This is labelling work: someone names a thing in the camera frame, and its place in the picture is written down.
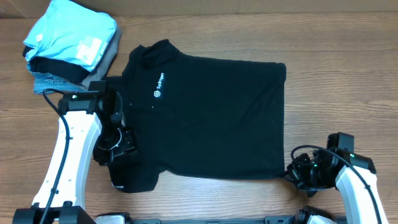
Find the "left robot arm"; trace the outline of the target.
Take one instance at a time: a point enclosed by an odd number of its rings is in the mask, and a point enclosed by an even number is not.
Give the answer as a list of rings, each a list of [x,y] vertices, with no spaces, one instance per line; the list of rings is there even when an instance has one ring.
[[[88,91],[64,92],[52,108],[59,116],[58,136],[49,169],[30,208],[19,208],[13,224],[132,223],[128,212],[91,218],[85,210],[85,186],[92,156],[110,165],[136,153],[132,131],[124,125],[123,99],[106,81]]]

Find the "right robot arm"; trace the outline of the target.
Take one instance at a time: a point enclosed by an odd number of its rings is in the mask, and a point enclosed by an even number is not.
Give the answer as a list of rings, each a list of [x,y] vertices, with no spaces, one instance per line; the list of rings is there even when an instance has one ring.
[[[354,152],[354,136],[330,134],[326,148],[302,145],[290,153],[285,179],[309,197],[334,188],[339,191],[347,223],[387,223],[377,191],[373,160]]]

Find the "black polo shirt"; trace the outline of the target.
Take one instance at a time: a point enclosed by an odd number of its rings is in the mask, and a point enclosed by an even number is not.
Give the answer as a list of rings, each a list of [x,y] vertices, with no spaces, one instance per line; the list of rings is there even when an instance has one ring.
[[[159,174],[274,179],[285,171],[283,63],[194,57],[168,40],[138,46],[119,77],[137,151],[108,167],[126,193],[151,191]]]

